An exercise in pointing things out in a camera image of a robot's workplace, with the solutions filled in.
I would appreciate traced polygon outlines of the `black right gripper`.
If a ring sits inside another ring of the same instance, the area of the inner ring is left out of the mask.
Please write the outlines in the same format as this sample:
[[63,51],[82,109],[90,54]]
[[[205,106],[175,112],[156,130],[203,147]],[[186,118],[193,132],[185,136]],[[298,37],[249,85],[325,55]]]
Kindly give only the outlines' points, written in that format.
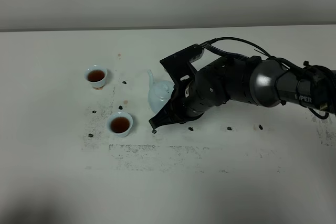
[[175,85],[172,98],[149,120],[153,130],[199,119],[204,112],[229,100],[256,105],[250,77],[259,57],[245,60],[218,58],[189,79]]

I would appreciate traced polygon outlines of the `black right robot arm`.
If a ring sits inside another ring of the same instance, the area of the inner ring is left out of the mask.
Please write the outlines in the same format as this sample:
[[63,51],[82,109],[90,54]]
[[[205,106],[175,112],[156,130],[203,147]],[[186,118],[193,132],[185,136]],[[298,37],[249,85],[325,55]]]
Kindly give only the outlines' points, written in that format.
[[335,72],[322,66],[285,67],[280,59],[220,57],[200,70],[169,56],[160,61],[174,82],[166,105],[149,120],[152,129],[199,119],[229,100],[271,108],[294,103],[335,114]]

